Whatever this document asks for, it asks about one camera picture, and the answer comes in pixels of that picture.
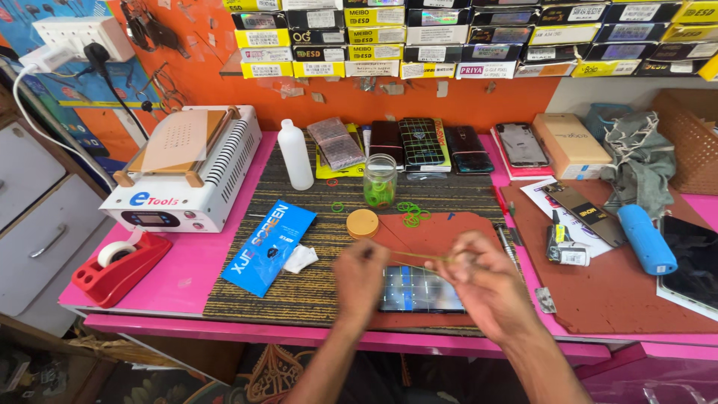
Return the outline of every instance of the tape dispenser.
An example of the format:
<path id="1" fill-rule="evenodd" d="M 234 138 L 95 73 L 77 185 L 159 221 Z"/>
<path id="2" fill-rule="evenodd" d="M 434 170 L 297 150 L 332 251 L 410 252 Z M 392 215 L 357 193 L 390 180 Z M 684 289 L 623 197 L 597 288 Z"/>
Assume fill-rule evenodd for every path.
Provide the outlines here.
<path id="1" fill-rule="evenodd" d="M 164 237 L 135 227 L 126 242 L 107 244 L 73 274 L 72 282 L 101 308 L 124 297 L 172 247 Z"/>

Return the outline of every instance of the white charging cable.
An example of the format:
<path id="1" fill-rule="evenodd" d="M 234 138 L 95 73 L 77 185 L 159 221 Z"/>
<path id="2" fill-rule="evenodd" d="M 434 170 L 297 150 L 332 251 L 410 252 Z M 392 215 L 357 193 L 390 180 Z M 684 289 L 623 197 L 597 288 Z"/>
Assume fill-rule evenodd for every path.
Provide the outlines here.
<path id="1" fill-rule="evenodd" d="M 22 80 L 22 78 L 23 78 L 24 76 L 26 76 L 28 73 L 31 73 L 31 72 L 35 71 L 36 69 L 37 69 L 37 65 L 35 65 L 35 64 L 25 66 L 25 67 L 20 71 L 20 73 L 17 74 L 17 78 L 15 79 L 15 82 L 14 82 L 13 85 L 12 85 L 12 96 L 15 98 L 15 102 L 17 103 L 17 106 L 20 108 L 20 111 L 22 112 L 22 116 L 25 117 L 25 119 L 27 120 L 27 122 L 28 122 L 28 123 L 30 124 L 30 126 L 33 128 L 33 130 L 35 130 L 37 133 L 39 133 L 40 136 L 42 136 L 42 137 L 44 137 L 45 139 L 51 141 L 52 143 L 57 144 L 58 146 L 64 147 L 65 149 L 70 150 L 71 152 L 73 152 L 73 153 L 75 153 L 76 155 L 80 156 L 80 158 L 83 159 L 83 160 L 87 163 L 87 165 L 88 165 L 90 168 L 92 168 L 92 170 L 93 170 L 95 173 L 97 173 L 97 175 L 98 175 L 100 178 L 103 179 L 103 181 L 105 181 L 105 183 L 107 184 L 107 186 L 110 188 L 110 191 L 112 191 L 112 190 L 115 188 L 115 185 L 112 184 L 112 183 L 110 183 L 110 181 L 107 180 L 107 178 L 105 177 L 105 175 L 107 175 L 107 173 L 104 173 L 104 174 L 103 174 L 103 173 L 100 173 L 100 172 L 92 165 L 92 163 L 91 163 L 88 159 L 86 159 L 85 156 L 81 155 L 77 150 L 73 149 L 72 147 L 65 146 L 64 144 L 58 142 L 57 140 L 55 140 L 55 139 L 53 139 L 53 138 L 47 136 L 42 130 L 40 130 L 38 127 L 35 126 L 35 123 L 32 121 L 32 118 L 30 118 L 30 116 L 27 114 L 27 111 L 25 111 L 25 108 L 22 106 L 22 102 L 20 102 L 20 96 L 19 96 L 19 94 L 18 94 L 18 90 L 19 90 L 19 86 L 20 86 L 20 80 Z"/>

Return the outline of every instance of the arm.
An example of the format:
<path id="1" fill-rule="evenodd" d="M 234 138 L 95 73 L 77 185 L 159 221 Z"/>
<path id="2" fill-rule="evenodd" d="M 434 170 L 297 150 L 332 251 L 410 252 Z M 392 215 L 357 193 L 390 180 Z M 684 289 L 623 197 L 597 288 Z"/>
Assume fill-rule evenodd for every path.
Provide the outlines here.
<path id="1" fill-rule="evenodd" d="M 589 404 L 526 294 L 516 267 L 478 231 L 459 236 L 449 263 L 427 262 L 454 286 L 479 329 L 501 347 L 533 404 Z"/>
<path id="2" fill-rule="evenodd" d="M 389 254 L 388 249 L 361 239 L 334 263 L 339 313 L 327 340 L 283 404 L 336 402 L 354 360 L 356 345 L 379 301 Z"/>

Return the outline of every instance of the drawer handle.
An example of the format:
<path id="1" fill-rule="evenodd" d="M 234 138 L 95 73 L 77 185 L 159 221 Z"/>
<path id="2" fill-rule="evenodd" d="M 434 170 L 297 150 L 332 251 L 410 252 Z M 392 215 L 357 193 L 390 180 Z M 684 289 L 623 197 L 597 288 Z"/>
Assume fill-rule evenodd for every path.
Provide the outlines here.
<path id="1" fill-rule="evenodd" d="M 38 249 L 36 252 L 31 253 L 30 258 L 38 258 L 40 255 L 43 255 L 47 250 L 50 249 L 50 247 L 52 247 L 52 245 L 57 241 L 57 239 L 59 239 L 60 236 L 62 236 L 66 231 L 67 231 L 67 224 L 60 224 L 57 227 L 57 234 L 55 235 L 55 237 L 53 237 L 52 240 L 50 240 L 50 242 L 47 243 L 46 246 L 44 246 L 41 249 Z"/>

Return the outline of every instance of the white plastic bottle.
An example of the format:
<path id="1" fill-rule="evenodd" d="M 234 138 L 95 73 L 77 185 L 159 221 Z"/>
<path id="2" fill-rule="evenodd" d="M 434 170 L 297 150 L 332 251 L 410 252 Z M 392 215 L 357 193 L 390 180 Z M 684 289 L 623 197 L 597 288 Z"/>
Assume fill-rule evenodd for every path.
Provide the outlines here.
<path id="1" fill-rule="evenodd" d="M 307 143 L 304 142 L 302 130 L 296 127 L 291 119 L 284 119 L 281 122 L 277 142 L 279 142 L 292 187 L 296 190 L 311 188 L 314 184 L 314 175 L 312 166 L 309 165 Z"/>

